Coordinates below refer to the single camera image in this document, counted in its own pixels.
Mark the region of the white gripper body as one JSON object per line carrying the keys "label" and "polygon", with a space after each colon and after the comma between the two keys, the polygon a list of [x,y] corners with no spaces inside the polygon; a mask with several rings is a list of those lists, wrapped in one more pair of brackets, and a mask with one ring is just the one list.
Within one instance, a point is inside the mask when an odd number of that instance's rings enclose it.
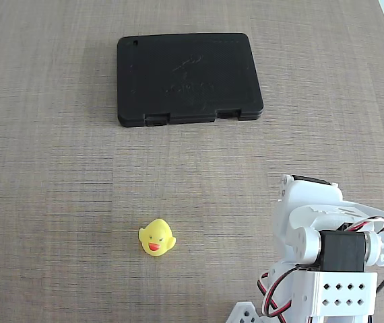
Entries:
{"label": "white gripper body", "polygon": [[324,180],[282,174],[278,199],[278,220],[287,220],[297,207],[305,205],[336,205],[343,200],[341,190]]}

